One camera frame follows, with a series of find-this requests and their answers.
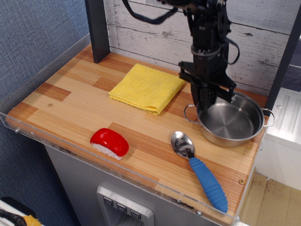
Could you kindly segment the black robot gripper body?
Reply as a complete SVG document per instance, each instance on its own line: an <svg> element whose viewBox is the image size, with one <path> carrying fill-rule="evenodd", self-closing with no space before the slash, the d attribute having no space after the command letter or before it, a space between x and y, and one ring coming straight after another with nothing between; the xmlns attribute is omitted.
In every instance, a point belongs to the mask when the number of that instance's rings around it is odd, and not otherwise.
<svg viewBox="0 0 301 226"><path fill-rule="evenodd" d="M190 82L194 80L202 86L209 88L217 86L218 97L232 103L235 100L234 89L236 83L226 74L230 62L229 52L220 50L214 54L193 55L193 62L179 62L180 78Z"/></svg>

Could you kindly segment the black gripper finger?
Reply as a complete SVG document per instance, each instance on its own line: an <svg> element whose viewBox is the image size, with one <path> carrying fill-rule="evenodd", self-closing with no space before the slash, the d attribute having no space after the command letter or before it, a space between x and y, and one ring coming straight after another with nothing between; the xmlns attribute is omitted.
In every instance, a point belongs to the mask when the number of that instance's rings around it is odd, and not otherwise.
<svg viewBox="0 0 301 226"><path fill-rule="evenodd" d="M214 105L218 97L217 86L202 88L201 90L201 110L206 111Z"/></svg>
<svg viewBox="0 0 301 226"><path fill-rule="evenodd" d="M193 103L195 106L198 106L201 111L204 110L204 107L201 102L201 89L202 86L195 82L194 80L190 81L190 89L192 94Z"/></svg>

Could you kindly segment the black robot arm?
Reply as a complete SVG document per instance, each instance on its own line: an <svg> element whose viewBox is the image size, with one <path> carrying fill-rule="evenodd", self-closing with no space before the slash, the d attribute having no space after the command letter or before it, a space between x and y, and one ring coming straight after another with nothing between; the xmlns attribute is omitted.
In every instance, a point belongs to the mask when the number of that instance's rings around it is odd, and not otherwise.
<svg viewBox="0 0 301 226"><path fill-rule="evenodd" d="M226 1L224 0L164 0L181 8L187 17L192 36L193 62L179 62L180 77L191 84L195 106L207 111L218 97L232 103L235 100L235 82L228 77L229 45L231 31Z"/></svg>

